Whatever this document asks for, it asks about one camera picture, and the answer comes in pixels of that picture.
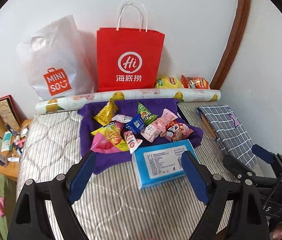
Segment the person's right hand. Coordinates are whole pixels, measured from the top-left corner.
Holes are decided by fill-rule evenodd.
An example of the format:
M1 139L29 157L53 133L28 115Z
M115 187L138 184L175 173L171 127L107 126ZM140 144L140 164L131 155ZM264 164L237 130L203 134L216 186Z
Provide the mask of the person's right hand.
M273 239L273 240L282 239L282 221L271 218L268 221L268 227L270 231L270 239Z

